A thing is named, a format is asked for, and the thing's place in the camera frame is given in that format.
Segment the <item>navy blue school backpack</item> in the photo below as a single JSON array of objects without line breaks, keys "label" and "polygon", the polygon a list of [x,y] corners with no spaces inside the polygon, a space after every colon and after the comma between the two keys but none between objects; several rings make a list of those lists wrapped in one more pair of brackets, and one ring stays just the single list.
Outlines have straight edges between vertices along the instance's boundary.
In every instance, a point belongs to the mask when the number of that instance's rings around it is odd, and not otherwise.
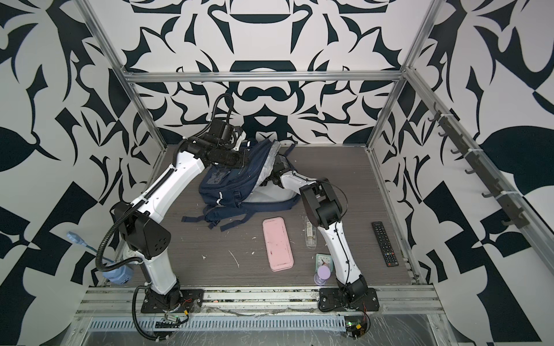
[{"label": "navy blue school backpack", "polygon": [[248,163],[242,168],[213,166],[199,185],[205,208],[200,216],[184,216],[184,223],[204,221],[209,229],[225,232],[248,222],[256,213],[292,209],[301,199],[299,193],[281,187],[275,169],[291,168],[288,155],[281,153],[281,143],[266,139],[242,146]]}]

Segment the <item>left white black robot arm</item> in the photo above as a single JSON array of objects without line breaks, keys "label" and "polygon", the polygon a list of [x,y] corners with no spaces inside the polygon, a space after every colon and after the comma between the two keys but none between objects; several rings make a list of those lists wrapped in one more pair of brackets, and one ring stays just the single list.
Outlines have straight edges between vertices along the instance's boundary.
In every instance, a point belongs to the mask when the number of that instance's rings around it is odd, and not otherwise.
[{"label": "left white black robot arm", "polygon": [[[168,247],[171,233],[161,223],[170,206],[185,188],[206,168],[244,167],[247,159],[241,143],[246,133],[229,121],[215,119],[198,134],[184,138],[173,152],[169,167],[153,185],[132,203],[117,207],[120,216],[101,241],[95,259],[100,272],[110,272],[130,263],[140,265],[148,280],[145,290],[159,309],[173,311],[182,303],[180,284],[170,264]],[[106,265],[102,258],[108,242],[116,234],[131,254],[120,262]]]}]

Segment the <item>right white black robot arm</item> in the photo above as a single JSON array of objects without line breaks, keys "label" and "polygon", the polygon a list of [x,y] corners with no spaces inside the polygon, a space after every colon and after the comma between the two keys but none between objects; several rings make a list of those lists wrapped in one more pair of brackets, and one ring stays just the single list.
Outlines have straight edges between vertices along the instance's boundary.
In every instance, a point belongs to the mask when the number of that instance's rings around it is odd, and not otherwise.
[{"label": "right white black robot arm", "polygon": [[339,301],[346,308],[353,307],[367,293],[368,285],[346,241],[345,212],[336,193],[338,187],[326,178],[310,178],[298,173],[281,154],[275,160],[271,180],[300,195],[310,223],[323,235],[333,259]]}]

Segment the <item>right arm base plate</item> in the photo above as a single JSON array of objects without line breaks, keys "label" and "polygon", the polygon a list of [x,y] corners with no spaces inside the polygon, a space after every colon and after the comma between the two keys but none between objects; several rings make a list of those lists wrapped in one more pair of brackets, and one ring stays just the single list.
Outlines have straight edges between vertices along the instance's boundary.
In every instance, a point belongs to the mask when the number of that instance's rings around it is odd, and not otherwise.
[{"label": "right arm base plate", "polygon": [[377,292],[367,288],[362,295],[353,298],[340,288],[321,288],[317,308],[321,312],[331,311],[379,311]]}]

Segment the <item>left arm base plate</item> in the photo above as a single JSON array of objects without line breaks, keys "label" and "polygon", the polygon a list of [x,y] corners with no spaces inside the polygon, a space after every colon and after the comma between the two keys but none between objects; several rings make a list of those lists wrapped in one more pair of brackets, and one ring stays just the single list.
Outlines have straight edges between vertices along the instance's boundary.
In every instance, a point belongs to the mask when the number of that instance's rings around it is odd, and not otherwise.
[{"label": "left arm base plate", "polygon": [[188,313],[198,311],[203,305],[205,291],[202,289],[171,290],[167,295],[161,295],[152,289],[147,289],[142,314]]}]

